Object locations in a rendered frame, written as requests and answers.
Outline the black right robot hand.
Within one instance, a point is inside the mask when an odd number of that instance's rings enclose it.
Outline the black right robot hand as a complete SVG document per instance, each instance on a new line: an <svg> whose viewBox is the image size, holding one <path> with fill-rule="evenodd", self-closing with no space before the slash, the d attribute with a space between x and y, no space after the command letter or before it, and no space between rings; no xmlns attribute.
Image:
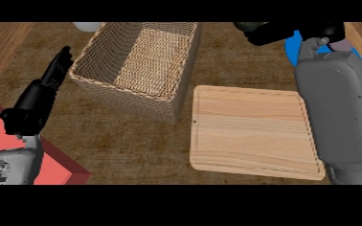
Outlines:
<svg viewBox="0 0 362 226"><path fill-rule="evenodd" d="M304 40L327 37L335 43L346 39L343 22L236 22L234 26L256 46L290 38L296 31L301 32Z"/></svg>

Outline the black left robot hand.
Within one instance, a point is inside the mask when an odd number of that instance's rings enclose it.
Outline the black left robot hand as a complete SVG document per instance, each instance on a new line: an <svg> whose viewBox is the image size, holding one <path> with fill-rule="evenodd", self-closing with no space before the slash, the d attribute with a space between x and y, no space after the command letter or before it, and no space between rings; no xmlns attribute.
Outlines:
<svg viewBox="0 0 362 226"><path fill-rule="evenodd" d="M57 92L75 64L72 47L66 46L39 79L29 84L14 108L0 113L8 135L35 136L46 126Z"/></svg>

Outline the wicker basket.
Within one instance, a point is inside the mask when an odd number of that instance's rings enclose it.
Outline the wicker basket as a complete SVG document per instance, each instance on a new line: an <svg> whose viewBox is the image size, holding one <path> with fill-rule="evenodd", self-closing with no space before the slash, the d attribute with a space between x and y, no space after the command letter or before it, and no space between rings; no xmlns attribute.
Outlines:
<svg viewBox="0 0 362 226"><path fill-rule="evenodd" d="M199 22L107 22L83 49L70 78L110 107L174 124L199 55Z"/></svg>

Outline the wooden cutting board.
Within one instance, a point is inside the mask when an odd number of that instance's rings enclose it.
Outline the wooden cutting board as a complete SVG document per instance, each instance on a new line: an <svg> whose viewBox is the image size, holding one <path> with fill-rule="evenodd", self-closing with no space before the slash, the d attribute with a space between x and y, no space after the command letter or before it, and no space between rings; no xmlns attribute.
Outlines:
<svg viewBox="0 0 362 226"><path fill-rule="evenodd" d="M323 180L299 93L197 86L190 163L197 170Z"/></svg>

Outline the blue round object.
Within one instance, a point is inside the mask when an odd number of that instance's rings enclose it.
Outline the blue round object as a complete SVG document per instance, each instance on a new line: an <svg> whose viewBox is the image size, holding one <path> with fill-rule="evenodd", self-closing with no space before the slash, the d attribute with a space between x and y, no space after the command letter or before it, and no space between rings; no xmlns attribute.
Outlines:
<svg viewBox="0 0 362 226"><path fill-rule="evenodd" d="M287 59L289 59L292 65L295 67L298 66L302 42L304 42L302 34L299 31L295 31L295 35L290 38L287 38L286 42L284 42L286 56L287 56ZM358 57L362 58L362 56L360 55L360 52L354 46L348 50L351 52L354 52L358 55ZM332 52L333 52L333 49L329 45L320 46L320 49L317 50L318 54L327 54Z"/></svg>

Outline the red box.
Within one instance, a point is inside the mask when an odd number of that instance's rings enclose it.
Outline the red box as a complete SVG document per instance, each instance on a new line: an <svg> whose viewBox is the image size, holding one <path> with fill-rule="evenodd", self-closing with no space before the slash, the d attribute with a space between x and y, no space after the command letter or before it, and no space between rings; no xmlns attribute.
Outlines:
<svg viewBox="0 0 362 226"><path fill-rule="evenodd" d="M42 143L45 148L45 158L41 174L35 180L35 184L85 184L89 179L91 172L46 139L42 139ZM24 142L15 136L7 134L5 124L0 120L0 150L20 147L24 147Z"/></svg>

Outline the white round object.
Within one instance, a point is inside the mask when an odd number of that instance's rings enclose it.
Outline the white round object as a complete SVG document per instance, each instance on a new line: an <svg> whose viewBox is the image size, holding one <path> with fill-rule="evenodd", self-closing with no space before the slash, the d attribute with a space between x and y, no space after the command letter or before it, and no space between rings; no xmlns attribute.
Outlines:
<svg viewBox="0 0 362 226"><path fill-rule="evenodd" d="M79 30L83 32L97 32L103 26L103 22L76 22L75 23Z"/></svg>

